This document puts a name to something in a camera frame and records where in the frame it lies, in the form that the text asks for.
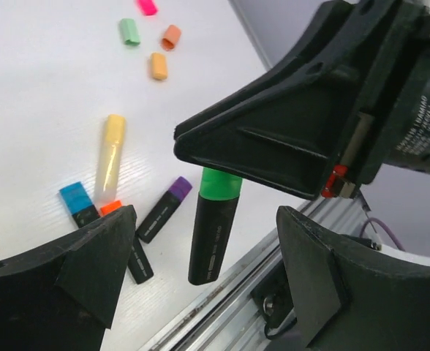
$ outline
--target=blue cap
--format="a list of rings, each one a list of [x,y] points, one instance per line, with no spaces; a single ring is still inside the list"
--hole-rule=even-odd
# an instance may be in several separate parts
[[[74,183],[59,190],[71,214],[76,214],[93,205],[81,182]]]

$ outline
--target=green cap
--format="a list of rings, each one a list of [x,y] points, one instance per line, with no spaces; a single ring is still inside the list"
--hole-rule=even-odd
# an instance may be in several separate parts
[[[204,168],[199,195],[207,200],[225,201],[239,197],[243,179],[219,170]]]
[[[121,22],[119,22],[119,28],[121,30],[121,36],[124,44],[133,46],[140,44],[139,33],[133,19],[123,18]]]

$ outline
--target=marker with purple cap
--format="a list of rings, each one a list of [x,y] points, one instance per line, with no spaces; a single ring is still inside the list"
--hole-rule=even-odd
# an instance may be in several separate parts
[[[151,209],[135,231],[135,235],[138,235],[144,243],[149,244],[176,212],[191,189],[192,185],[185,178],[179,177]]]

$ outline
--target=black cable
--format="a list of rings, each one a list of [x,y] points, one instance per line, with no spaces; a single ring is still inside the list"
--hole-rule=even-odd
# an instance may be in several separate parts
[[[286,332],[292,330],[293,327],[296,325],[297,322],[298,322],[298,319],[295,317],[295,319],[292,320],[289,325],[287,325],[285,328],[283,328],[282,330],[280,330],[278,333],[276,333],[274,335],[269,335],[268,334],[268,332],[270,331],[271,328],[270,328],[270,325],[267,322],[265,324],[265,327],[264,327],[264,335],[267,338],[267,340],[276,340],[276,339],[282,337]]]

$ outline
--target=white object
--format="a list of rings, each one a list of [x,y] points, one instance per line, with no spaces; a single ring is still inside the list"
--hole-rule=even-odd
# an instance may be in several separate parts
[[[117,198],[140,224],[178,176],[198,189],[201,168],[173,156],[175,126],[265,69],[228,1],[159,0],[144,17],[133,0],[0,0],[0,260],[75,229],[58,190],[82,181],[93,194],[102,119],[127,120]],[[122,45],[117,25],[133,17],[142,43]],[[167,56],[171,74],[149,78],[162,32],[184,35]],[[127,273],[102,351],[139,350],[215,285],[187,281],[197,191],[144,249],[155,277]],[[222,273],[274,227],[279,205],[303,201],[245,182]]]
[[[95,183],[95,205],[98,207],[107,205],[116,199],[122,144],[126,129],[124,117],[109,115],[107,119]]]

